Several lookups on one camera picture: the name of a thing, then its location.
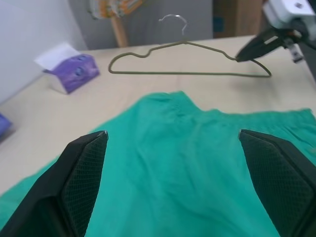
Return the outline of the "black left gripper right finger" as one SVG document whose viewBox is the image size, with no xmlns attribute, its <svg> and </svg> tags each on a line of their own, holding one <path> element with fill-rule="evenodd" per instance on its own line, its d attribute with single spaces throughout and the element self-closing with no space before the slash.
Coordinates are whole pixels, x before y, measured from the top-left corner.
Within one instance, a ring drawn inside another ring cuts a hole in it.
<svg viewBox="0 0 316 237">
<path fill-rule="evenodd" d="M 291 142 L 241 130 L 255 189 L 280 237 L 316 237 L 316 166 Z"/>
</svg>

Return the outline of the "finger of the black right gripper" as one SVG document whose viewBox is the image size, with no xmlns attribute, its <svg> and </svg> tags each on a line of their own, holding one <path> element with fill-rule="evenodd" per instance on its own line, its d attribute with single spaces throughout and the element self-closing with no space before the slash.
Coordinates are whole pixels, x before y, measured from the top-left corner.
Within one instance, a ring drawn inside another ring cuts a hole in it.
<svg viewBox="0 0 316 237">
<path fill-rule="evenodd" d="M 259 37 L 255 37 L 250 40 L 236 55 L 237 62 L 251 61 L 257 58 L 261 58 L 270 52 L 276 50 L 279 47 L 284 46 L 284 38 L 271 37 L 264 40 Z"/>
<path fill-rule="evenodd" d="M 288 45 L 294 44 L 294 42 L 291 39 L 285 37 L 286 31 L 287 31 L 287 29 L 276 29 L 276 28 L 271 27 L 271 28 L 268 28 L 268 29 L 262 31 L 261 33 L 259 33 L 255 37 L 259 37 L 259 38 L 262 38 L 264 40 L 268 40 L 271 37 L 281 37 L 281 38 L 284 38 L 283 48 L 288 48 Z"/>
</svg>

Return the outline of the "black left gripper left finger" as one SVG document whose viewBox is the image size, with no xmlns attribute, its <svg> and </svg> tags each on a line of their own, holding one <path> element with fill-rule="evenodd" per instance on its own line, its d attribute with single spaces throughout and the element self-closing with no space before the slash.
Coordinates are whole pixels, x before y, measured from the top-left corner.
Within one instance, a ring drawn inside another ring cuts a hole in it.
<svg viewBox="0 0 316 237">
<path fill-rule="evenodd" d="M 33 184 L 0 237 L 84 237 L 98 196 L 108 133 L 70 142 Z"/>
</svg>

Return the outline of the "olive wire hanger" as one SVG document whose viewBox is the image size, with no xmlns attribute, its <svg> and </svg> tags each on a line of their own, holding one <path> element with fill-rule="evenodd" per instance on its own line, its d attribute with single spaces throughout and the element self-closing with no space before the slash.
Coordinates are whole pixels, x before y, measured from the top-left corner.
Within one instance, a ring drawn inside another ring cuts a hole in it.
<svg viewBox="0 0 316 237">
<path fill-rule="evenodd" d="M 186 76 L 233 76 L 233 77 L 247 77 L 247 78 L 271 78 L 272 77 L 272 73 L 270 72 L 270 70 L 268 68 L 266 68 L 263 64 L 261 64 L 260 62 L 252 59 L 250 60 L 252 63 L 258 65 L 261 69 L 263 69 L 267 74 L 266 75 L 249 75 L 249 74 L 241 74 L 241 73 L 210 73 L 210 72 L 145 72 L 145 71 L 114 71 L 112 69 L 112 66 L 114 65 L 114 63 L 123 57 L 126 56 L 133 56 L 136 58 L 148 58 L 150 56 L 150 54 L 153 51 L 157 51 L 160 49 L 165 49 L 165 48 L 170 48 L 170 47 L 174 47 L 174 46 L 179 46 L 179 45 L 191 45 L 191 46 L 195 46 L 195 47 L 199 47 L 199 48 L 203 48 L 206 50 L 210 50 L 216 53 L 220 53 L 223 56 L 225 56 L 227 59 L 231 60 L 231 61 L 236 61 L 237 59 L 234 57 L 229 56 L 225 51 L 213 48 L 213 47 L 209 47 L 209 46 L 205 46 L 199 43 L 193 43 L 187 40 L 181 40 L 178 42 L 174 42 L 174 43 L 169 43 L 169 44 L 165 44 L 162 46 L 157 46 L 157 47 L 153 47 L 150 48 L 148 50 L 148 52 L 144 55 L 141 54 L 136 54 L 133 52 L 127 52 L 127 53 L 122 53 L 119 54 L 118 56 L 114 57 L 109 65 L 108 65 L 108 72 L 111 74 L 117 74 L 117 75 L 186 75 Z"/>
</svg>

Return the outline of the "green shorts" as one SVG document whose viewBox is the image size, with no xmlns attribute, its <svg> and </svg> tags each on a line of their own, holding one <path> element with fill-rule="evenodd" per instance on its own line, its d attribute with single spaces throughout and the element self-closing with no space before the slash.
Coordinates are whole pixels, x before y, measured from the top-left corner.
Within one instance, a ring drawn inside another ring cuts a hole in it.
<svg viewBox="0 0 316 237">
<path fill-rule="evenodd" d="M 316 166 L 309 109 L 226 114 L 157 93 L 96 128 L 108 141 L 84 237 L 280 237 L 255 192 L 243 129 L 291 142 Z M 0 230 L 55 162 L 0 196 Z"/>
</svg>

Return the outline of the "brown cardboard box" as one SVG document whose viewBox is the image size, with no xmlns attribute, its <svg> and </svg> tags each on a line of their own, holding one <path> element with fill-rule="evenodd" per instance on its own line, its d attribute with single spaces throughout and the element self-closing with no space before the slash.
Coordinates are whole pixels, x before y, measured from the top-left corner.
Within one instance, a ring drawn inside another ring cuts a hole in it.
<svg viewBox="0 0 316 237">
<path fill-rule="evenodd" d="M 255 35 L 260 31 L 265 0 L 213 0 L 215 38 Z"/>
</svg>

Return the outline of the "blue object at edge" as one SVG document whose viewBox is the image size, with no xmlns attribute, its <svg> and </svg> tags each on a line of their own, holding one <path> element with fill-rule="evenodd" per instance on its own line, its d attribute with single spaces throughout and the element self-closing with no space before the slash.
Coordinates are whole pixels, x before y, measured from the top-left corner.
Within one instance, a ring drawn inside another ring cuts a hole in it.
<svg viewBox="0 0 316 237">
<path fill-rule="evenodd" d="M 15 132 L 13 123 L 0 113 L 0 144 Z"/>
</svg>

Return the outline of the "purple tissue pack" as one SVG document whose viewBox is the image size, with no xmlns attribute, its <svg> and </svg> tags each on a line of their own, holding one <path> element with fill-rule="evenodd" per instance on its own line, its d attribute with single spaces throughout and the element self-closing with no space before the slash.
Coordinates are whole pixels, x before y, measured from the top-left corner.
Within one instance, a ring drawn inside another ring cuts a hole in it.
<svg viewBox="0 0 316 237">
<path fill-rule="evenodd" d="M 100 75 L 93 56 L 66 42 L 39 55 L 35 63 L 42 67 L 50 88 L 63 94 L 74 92 Z"/>
</svg>

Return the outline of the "colourful striped cloth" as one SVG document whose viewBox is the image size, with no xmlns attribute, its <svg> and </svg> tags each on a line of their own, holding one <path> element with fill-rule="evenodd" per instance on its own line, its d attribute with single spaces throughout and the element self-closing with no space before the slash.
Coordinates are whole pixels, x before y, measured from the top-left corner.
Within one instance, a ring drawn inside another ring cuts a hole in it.
<svg viewBox="0 0 316 237">
<path fill-rule="evenodd" d="M 87 0 L 88 13 L 94 19 L 123 17 L 140 7 L 146 0 Z"/>
</svg>

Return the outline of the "wooden post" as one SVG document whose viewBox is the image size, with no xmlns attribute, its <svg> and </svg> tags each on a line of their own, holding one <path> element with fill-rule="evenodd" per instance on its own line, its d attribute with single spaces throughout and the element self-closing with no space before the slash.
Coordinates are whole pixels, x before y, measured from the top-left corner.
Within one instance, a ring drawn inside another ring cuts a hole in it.
<svg viewBox="0 0 316 237">
<path fill-rule="evenodd" d="M 128 40 L 120 17 L 113 16 L 111 18 L 112 28 L 116 37 L 118 47 L 128 47 Z"/>
</svg>

